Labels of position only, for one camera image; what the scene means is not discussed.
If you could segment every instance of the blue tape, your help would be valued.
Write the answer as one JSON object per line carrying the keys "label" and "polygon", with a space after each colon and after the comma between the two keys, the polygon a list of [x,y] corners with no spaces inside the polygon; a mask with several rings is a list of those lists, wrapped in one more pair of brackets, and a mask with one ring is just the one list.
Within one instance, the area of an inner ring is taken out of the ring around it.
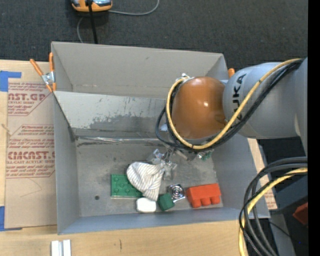
{"label": "blue tape", "polygon": [[0,71],[0,92],[8,92],[9,78],[21,78],[21,72]]}
{"label": "blue tape", "polygon": [[9,230],[21,230],[21,228],[5,228],[5,207],[0,206],[0,232]]}
{"label": "blue tape", "polygon": [[0,206],[0,232],[5,231],[5,207]]}

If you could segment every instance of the green object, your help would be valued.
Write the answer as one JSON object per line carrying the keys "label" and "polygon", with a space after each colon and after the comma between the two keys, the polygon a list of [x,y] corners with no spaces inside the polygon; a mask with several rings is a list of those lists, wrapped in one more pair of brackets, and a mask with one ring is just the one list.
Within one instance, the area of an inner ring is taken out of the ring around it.
{"label": "green object", "polygon": [[137,190],[127,175],[111,174],[111,197],[117,198],[141,198],[141,191]]}
{"label": "green object", "polygon": [[206,161],[208,158],[211,158],[211,156],[212,156],[212,151],[209,151],[201,156],[201,160]]}
{"label": "green object", "polygon": [[170,193],[159,196],[157,203],[162,211],[166,211],[175,206]]}

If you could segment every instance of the white cloth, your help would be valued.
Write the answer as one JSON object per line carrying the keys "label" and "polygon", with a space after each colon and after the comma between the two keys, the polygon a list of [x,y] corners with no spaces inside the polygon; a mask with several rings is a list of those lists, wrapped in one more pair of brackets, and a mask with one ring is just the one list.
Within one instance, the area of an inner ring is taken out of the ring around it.
{"label": "white cloth", "polygon": [[162,163],[134,162],[129,165],[126,175],[130,183],[141,191],[144,197],[157,201],[164,172]]}

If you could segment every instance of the white eraser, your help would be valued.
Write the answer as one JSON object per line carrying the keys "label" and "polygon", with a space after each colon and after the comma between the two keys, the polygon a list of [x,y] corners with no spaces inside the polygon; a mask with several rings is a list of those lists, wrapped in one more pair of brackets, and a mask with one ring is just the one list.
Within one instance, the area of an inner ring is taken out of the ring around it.
{"label": "white eraser", "polygon": [[156,209],[156,202],[146,197],[141,197],[136,201],[136,210],[140,213],[153,213]]}

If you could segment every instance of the bin floor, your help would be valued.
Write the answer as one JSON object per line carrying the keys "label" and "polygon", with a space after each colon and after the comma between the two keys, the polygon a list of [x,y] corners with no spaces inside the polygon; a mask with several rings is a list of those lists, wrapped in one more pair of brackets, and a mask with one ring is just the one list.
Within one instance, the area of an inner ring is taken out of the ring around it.
{"label": "bin floor", "polygon": [[[166,148],[160,144],[107,143],[79,138],[76,142],[80,215],[82,217],[136,213],[136,198],[111,197],[111,174],[126,174],[133,162],[146,162],[156,149],[161,153]],[[167,187],[180,184],[184,189],[192,186],[217,183],[212,158],[194,158],[186,161],[175,154],[172,161],[177,164],[173,178],[162,180],[159,194]],[[206,208],[222,207],[223,201]],[[169,211],[191,209],[187,199],[176,202]]]}

